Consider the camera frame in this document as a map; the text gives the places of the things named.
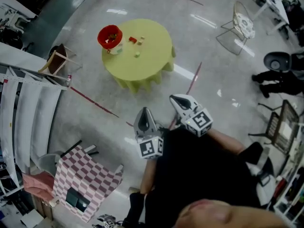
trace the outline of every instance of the white table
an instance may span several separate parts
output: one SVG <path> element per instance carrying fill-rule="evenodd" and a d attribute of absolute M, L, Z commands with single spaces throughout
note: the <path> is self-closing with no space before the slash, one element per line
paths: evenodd
<path fill-rule="evenodd" d="M 278 23 L 274 28 L 267 32 L 268 35 L 271 35 L 285 24 L 289 24 L 289 20 L 281 0 L 275 0 L 275 2 L 266 0 L 266 3 L 253 16 L 252 20 L 255 20 L 267 7 L 271 7 L 282 19 L 280 23 Z"/>

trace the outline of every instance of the shoe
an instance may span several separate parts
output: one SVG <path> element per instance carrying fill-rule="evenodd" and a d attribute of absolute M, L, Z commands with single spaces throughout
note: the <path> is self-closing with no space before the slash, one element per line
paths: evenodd
<path fill-rule="evenodd" d="M 260 91 L 265 98 L 269 98 L 269 93 L 265 90 L 264 85 L 260 85 Z"/>
<path fill-rule="evenodd" d="M 258 82 L 259 84 L 263 83 L 263 80 L 258 80 L 258 76 L 257 75 L 252 75 L 251 79 L 254 82 Z"/>

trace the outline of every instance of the checkered play house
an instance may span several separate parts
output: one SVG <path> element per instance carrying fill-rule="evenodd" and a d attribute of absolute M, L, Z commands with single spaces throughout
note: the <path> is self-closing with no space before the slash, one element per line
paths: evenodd
<path fill-rule="evenodd" d="M 123 165 L 115 173 L 96 163 L 81 146 L 77 146 L 59 160 L 53 195 L 73 214 L 88 222 L 104 199 L 123 179 Z M 67 191 L 73 188 L 89 201 L 84 212 L 66 202 Z"/>

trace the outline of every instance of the human arm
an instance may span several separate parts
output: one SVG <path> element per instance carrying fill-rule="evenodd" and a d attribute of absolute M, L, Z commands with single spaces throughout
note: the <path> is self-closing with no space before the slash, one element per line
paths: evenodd
<path fill-rule="evenodd" d="M 141 194 L 148 194 L 154 184 L 154 176 L 156 170 L 157 159 L 151 159 L 147 161 L 146 168 L 142 177 Z"/>
<path fill-rule="evenodd" d="M 211 128 L 207 134 L 218 142 L 224 149 L 231 151 L 234 154 L 240 154 L 245 150 L 245 146 L 235 138 L 229 137 L 214 128 Z"/>

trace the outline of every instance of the person sitting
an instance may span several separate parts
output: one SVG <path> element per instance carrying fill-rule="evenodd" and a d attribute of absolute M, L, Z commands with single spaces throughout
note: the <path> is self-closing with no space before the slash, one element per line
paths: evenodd
<path fill-rule="evenodd" d="M 147 161 L 123 227 L 287 227 L 261 209 L 259 181 L 246 164 L 257 163 L 263 151 L 259 143 L 245 148 L 215 129 L 198 138 L 181 127 L 163 139 L 163 156 Z M 269 158 L 264 166 L 273 172 Z M 139 224 L 144 206 L 145 223 Z"/>
<path fill-rule="evenodd" d="M 260 90 L 265 98 L 269 93 L 286 93 L 297 95 L 304 90 L 304 50 L 291 55 L 292 67 L 287 73 L 269 70 L 258 75 L 252 75 L 251 79 L 259 84 L 264 81 L 279 81 L 279 83 L 260 85 Z"/>

